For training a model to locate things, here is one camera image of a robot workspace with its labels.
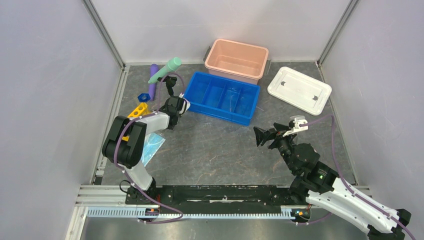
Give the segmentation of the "pink plastic bin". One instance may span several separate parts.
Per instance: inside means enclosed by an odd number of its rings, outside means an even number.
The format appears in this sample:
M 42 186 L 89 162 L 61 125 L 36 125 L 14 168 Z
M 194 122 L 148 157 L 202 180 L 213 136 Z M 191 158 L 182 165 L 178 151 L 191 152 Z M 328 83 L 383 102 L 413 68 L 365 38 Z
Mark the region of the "pink plastic bin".
M 204 65 L 211 75 L 257 85 L 268 57 L 266 47 L 219 38 L 211 46 Z

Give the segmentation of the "blue funnel with stem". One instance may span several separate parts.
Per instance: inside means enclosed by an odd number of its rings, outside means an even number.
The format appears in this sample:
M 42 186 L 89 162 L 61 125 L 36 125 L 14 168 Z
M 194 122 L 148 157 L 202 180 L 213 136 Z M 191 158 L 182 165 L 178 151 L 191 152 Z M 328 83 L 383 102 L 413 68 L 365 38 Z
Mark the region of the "blue funnel with stem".
M 149 93 L 141 93 L 140 95 L 137 96 L 137 99 L 140 103 L 146 103 L 151 100 L 151 97 Z

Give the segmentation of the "blue divided plastic tray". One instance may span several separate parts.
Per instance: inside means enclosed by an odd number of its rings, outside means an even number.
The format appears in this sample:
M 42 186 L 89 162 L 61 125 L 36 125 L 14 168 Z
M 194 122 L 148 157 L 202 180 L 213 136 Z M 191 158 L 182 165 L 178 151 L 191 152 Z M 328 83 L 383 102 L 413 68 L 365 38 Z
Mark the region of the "blue divided plastic tray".
M 196 71 L 184 97 L 191 112 L 249 126 L 260 89 L 258 85 Z

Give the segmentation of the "blue face mask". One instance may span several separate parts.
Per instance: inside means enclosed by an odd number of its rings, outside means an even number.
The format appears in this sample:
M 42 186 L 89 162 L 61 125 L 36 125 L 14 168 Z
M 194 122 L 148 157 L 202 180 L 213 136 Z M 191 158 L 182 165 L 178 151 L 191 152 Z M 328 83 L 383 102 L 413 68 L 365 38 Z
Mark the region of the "blue face mask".
M 145 137 L 142 156 L 140 158 L 144 167 L 151 161 L 164 142 L 165 139 L 156 133 L 150 133 Z

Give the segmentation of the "green foam cylinder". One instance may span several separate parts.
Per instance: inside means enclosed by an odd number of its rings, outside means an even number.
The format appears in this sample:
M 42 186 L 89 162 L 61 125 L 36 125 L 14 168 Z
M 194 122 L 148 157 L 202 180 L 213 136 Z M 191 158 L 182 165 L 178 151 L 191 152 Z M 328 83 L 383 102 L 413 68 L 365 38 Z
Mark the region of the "green foam cylinder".
M 175 72 L 182 65 L 182 60 L 179 57 L 170 59 L 161 69 L 159 69 L 154 75 L 148 80 L 149 84 L 158 83 L 157 78 L 164 77 L 168 73 Z

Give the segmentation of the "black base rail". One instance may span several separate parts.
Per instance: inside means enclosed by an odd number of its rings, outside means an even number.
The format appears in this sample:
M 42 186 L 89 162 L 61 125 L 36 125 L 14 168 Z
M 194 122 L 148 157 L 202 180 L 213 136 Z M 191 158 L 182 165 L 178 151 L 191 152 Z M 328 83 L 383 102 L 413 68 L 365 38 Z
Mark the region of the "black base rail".
M 278 214 L 282 206 L 312 205 L 293 196 L 284 185 L 158 185 L 142 194 L 135 187 L 124 190 L 127 205 L 147 205 L 148 215 Z

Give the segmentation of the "yellow test tube rack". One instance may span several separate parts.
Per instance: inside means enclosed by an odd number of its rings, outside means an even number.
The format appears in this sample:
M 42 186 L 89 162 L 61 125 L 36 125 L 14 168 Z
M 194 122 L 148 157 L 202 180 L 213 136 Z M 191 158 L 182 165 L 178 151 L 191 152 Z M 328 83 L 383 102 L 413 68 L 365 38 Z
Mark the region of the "yellow test tube rack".
M 149 106 L 145 102 L 141 102 L 127 117 L 129 119 L 151 114 Z

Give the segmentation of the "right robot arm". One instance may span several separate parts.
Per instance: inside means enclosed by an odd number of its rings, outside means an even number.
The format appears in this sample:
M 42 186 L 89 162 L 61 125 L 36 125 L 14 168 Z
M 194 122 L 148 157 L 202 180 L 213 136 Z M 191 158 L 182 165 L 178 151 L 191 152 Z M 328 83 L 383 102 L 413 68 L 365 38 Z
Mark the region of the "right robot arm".
M 258 145 L 272 141 L 269 149 L 277 149 L 295 179 L 289 188 L 289 199 L 327 210 L 364 232 L 370 240 L 415 239 L 407 228 L 412 214 L 406 209 L 387 207 L 354 185 L 340 173 L 320 161 L 320 155 L 309 143 L 296 144 L 296 132 L 303 123 L 274 123 Z

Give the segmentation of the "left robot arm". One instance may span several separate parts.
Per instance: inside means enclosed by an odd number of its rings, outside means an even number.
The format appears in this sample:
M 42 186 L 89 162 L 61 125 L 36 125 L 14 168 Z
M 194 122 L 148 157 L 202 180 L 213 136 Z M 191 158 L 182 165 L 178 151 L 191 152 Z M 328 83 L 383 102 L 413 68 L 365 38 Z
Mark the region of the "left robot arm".
M 269 185 L 279 159 L 257 149 L 252 128 L 189 113 L 168 129 L 163 112 L 117 116 L 103 145 L 129 184 L 128 194 L 153 203 L 159 186 Z

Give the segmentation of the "white plastic lid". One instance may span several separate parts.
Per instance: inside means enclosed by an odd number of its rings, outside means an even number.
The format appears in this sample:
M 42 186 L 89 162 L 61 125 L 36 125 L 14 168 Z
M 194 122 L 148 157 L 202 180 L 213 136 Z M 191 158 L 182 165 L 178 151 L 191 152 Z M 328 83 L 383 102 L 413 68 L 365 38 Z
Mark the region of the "white plastic lid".
M 267 87 L 267 92 L 306 113 L 322 113 L 332 87 L 290 67 L 281 67 Z

